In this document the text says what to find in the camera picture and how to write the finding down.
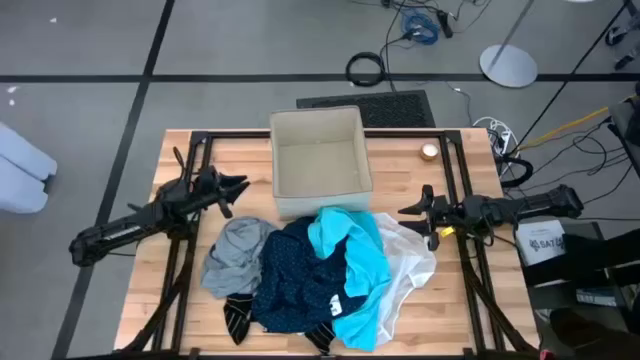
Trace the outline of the black desk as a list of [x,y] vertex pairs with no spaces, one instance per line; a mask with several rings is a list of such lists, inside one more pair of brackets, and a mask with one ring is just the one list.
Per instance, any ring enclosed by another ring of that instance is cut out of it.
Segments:
[[[562,223],[566,253],[526,266],[523,273],[547,356],[576,360],[550,325],[550,313],[569,308],[608,328],[640,335],[640,229],[606,239],[598,224]],[[577,289],[609,288],[617,307],[576,300]]]

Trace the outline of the white printed paper sign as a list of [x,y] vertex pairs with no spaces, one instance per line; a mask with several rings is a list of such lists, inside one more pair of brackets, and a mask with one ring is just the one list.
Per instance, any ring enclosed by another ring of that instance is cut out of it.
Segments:
[[566,253],[564,228],[559,220],[520,224],[516,241],[526,266],[534,265]]

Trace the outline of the black power strip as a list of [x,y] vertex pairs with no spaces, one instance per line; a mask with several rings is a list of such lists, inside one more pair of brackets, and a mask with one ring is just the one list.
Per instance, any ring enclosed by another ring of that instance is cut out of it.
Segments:
[[453,20],[456,19],[455,15],[452,14],[451,12],[445,12],[443,10],[438,10],[436,12],[436,17],[439,21],[440,27],[442,32],[444,33],[444,36],[449,39],[453,37],[453,29],[451,28],[450,24],[449,24],[449,19],[452,18]]

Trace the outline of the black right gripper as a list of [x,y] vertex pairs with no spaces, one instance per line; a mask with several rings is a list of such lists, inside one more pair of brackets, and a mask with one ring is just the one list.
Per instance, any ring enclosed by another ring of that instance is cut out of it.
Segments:
[[440,245],[438,227],[450,227],[460,218],[461,210],[450,205],[445,195],[435,196],[431,185],[422,187],[422,200],[414,205],[402,208],[399,214],[419,216],[426,214],[425,220],[400,221],[399,224],[428,238],[428,249],[436,251]]

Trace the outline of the round grey stand base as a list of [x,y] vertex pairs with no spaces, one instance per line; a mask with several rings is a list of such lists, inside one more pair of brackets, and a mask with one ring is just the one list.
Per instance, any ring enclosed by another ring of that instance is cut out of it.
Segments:
[[486,48],[479,58],[482,73],[492,82],[507,88],[523,88],[531,85],[538,76],[538,66],[528,52],[507,45],[494,61],[500,45]]

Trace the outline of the grey shirt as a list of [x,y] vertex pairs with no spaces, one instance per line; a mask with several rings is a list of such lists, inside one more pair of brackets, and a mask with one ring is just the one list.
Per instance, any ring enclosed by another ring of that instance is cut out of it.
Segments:
[[201,287],[216,298],[253,294],[261,282],[261,252],[276,230],[257,217],[227,222],[204,258]]

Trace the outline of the black wheeled chair base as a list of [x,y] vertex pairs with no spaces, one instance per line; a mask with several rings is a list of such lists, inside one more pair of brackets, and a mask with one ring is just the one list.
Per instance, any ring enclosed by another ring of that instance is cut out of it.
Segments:
[[[633,0],[624,0],[625,7],[628,9],[630,19],[622,26],[614,26],[609,29],[605,36],[605,44],[612,47],[621,43],[624,38],[633,31],[640,31],[640,8],[633,4]],[[614,70],[619,71],[640,57],[640,41],[614,65]]]

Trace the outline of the dark grey side table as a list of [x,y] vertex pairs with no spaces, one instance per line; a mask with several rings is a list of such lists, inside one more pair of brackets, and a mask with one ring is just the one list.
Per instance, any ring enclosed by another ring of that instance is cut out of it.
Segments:
[[640,178],[640,81],[634,85],[633,96],[611,105],[608,112],[615,127],[614,133]]

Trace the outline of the navy dotted garment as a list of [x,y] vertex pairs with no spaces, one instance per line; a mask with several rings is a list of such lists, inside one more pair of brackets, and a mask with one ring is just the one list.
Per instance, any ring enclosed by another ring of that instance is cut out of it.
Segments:
[[261,251],[261,281],[251,314],[268,332],[309,332],[358,311],[368,298],[345,291],[345,240],[329,257],[316,255],[308,236],[313,222],[303,217],[272,232]]

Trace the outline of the beige fabric storage box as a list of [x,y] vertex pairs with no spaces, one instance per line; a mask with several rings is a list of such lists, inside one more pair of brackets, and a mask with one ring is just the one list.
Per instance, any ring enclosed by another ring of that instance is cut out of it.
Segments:
[[369,209],[373,180],[358,107],[279,111],[269,120],[273,197],[281,219],[325,207]]

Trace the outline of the turquoise garment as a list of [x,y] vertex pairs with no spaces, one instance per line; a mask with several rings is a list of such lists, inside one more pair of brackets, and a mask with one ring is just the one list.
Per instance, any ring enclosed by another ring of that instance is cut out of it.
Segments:
[[334,321],[335,333],[351,349],[376,349],[380,303],[391,283],[391,271],[373,214],[349,212],[338,207],[318,211],[308,227],[308,237],[317,257],[325,259],[339,242],[346,245],[346,295],[364,296],[363,305]]

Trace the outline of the black metal table frame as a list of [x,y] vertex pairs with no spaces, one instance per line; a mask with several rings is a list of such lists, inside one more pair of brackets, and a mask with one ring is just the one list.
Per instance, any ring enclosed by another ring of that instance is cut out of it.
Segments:
[[[237,216],[256,216],[277,222],[279,215],[272,195],[272,148],[265,130],[217,130],[210,146],[203,145],[196,130],[170,130],[165,134],[154,181],[162,184],[180,169],[173,150],[209,155],[223,173],[246,175],[249,188],[233,206]],[[439,155],[425,161],[423,144],[434,144]],[[398,211],[416,202],[423,185],[453,199],[476,193],[501,195],[494,170],[488,136],[482,129],[372,129],[367,133],[368,158],[374,184],[371,208],[395,218]],[[137,249],[134,268],[117,330],[115,345],[128,345],[157,308],[164,288],[178,273],[184,258],[193,256],[192,278],[186,298],[171,306],[151,343],[152,349],[175,350],[180,355],[198,349],[202,358],[224,356],[247,360],[363,360],[364,353],[334,342],[330,355],[322,358],[311,342],[301,335],[270,334],[258,325],[250,328],[246,340],[235,345],[228,335],[223,304],[200,287],[202,260],[224,226],[217,207],[206,211],[199,224],[195,244],[172,244],[158,234]],[[522,336],[539,344],[533,311],[520,261],[512,247],[509,227],[497,230],[493,246],[485,251],[497,303]],[[442,240],[437,253],[435,275],[413,291],[403,304],[394,338],[372,353],[373,360],[386,356],[427,356],[443,360],[459,359],[471,348],[475,332],[471,324],[467,295],[460,266],[459,250],[452,237]]]

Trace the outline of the black floor mat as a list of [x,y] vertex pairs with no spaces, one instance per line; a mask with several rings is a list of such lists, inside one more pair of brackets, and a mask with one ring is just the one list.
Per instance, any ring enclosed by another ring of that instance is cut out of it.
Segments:
[[298,109],[357,106],[366,128],[435,128],[424,90],[300,98]]

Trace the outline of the teal flat box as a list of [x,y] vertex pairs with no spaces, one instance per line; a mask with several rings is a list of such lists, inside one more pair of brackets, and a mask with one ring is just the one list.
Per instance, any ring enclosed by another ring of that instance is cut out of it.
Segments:
[[617,307],[614,291],[609,288],[577,289],[576,300],[584,304]]

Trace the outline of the white sheer garment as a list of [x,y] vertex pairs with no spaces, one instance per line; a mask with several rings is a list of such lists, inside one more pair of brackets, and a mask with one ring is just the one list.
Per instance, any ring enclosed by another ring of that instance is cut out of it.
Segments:
[[434,275],[437,260],[428,248],[428,237],[399,224],[386,213],[373,215],[389,263],[391,282],[379,304],[376,346],[394,337],[395,324],[406,298]]

